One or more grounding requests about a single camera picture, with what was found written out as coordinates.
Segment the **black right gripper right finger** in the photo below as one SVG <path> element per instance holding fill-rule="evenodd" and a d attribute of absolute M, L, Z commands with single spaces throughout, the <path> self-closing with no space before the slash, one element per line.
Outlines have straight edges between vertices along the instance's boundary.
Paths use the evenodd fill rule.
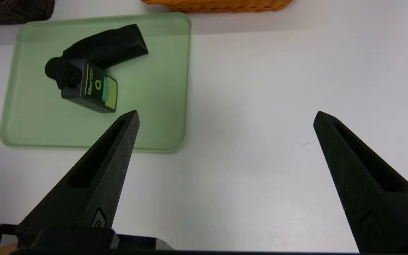
<path fill-rule="evenodd" d="M 334 116 L 313 127 L 358 251 L 408 254 L 408 181 Z"/>

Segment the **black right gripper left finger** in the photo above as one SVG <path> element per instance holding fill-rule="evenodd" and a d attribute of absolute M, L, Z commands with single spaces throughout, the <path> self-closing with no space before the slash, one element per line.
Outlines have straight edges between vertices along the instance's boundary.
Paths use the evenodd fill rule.
<path fill-rule="evenodd" d="M 121 115 L 16 227 L 19 246 L 31 246 L 48 227 L 111 228 L 140 119 Z"/>

